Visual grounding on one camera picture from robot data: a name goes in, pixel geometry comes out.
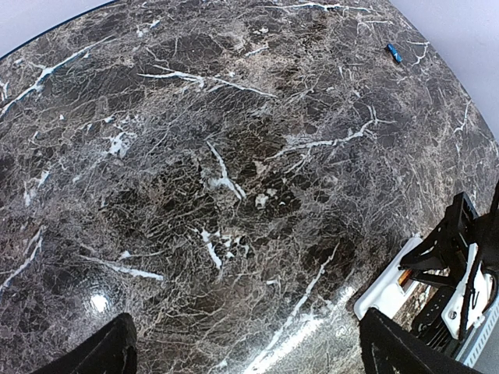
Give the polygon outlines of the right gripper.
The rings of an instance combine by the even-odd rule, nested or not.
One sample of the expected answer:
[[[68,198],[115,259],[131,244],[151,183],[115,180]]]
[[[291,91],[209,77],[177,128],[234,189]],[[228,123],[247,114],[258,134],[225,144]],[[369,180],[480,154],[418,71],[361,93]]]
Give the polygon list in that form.
[[[464,253],[468,255],[477,218],[467,193],[455,195],[438,226],[402,257],[398,268],[410,270],[410,278],[420,283],[456,288],[464,276]]]

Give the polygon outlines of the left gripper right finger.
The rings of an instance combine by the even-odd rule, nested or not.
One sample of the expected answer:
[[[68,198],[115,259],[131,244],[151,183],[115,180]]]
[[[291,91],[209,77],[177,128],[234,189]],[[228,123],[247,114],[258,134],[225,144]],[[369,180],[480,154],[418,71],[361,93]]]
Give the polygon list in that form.
[[[362,360],[367,373],[475,373],[436,352],[375,308],[359,322]]]

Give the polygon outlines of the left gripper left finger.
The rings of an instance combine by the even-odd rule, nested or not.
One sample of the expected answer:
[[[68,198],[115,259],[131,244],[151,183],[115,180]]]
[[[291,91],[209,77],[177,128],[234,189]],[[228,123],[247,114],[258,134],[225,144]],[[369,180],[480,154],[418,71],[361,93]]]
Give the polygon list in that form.
[[[123,312],[75,349],[35,370],[45,373],[136,373],[136,327]]]

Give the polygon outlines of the orange battery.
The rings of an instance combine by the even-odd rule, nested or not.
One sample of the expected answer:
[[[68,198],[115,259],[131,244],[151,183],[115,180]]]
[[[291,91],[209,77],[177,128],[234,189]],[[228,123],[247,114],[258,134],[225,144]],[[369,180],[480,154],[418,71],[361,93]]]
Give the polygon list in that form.
[[[412,274],[411,270],[403,270],[402,271],[402,274],[398,278],[398,285],[402,289],[406,289],[412,283],[411,274]]]

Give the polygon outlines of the white remote control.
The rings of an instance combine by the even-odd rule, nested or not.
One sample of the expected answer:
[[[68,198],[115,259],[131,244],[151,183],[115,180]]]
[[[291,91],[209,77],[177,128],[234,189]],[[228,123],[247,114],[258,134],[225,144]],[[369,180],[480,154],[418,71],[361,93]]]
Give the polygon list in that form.
[[[359,297],[353,306],[353,311],[358,320],[363,319],[369,308],[378,309],[388,318],[393,319],[402,306],[409,300],[421,283],[411,279],[412,283],[410,286],[402,289],[398,285],[398,278],[403,270],[400,270],[398,267],[402,257],[422,242],[421,237],[410,238],[377,279]]]

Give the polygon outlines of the blue battery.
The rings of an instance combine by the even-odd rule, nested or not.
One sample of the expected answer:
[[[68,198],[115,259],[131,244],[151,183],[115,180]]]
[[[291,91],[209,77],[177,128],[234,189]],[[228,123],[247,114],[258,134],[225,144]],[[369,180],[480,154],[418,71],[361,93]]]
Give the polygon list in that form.
[[[402,62],[402,57],[393,44],[387,44],[385,50],[391,55],[391,57],[397,64],[400,64]]]

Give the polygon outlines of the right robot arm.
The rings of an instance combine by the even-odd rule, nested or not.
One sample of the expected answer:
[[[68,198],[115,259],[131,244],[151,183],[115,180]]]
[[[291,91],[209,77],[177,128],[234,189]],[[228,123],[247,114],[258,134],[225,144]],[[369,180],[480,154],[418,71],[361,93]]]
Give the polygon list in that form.
[[[468,266],[469,246],[477,244],[488,270],[498,269],[498,211],[479,216],[465,192],[455,195],[428,236],[404,255],[400,270],[433,287],[456,288]]]

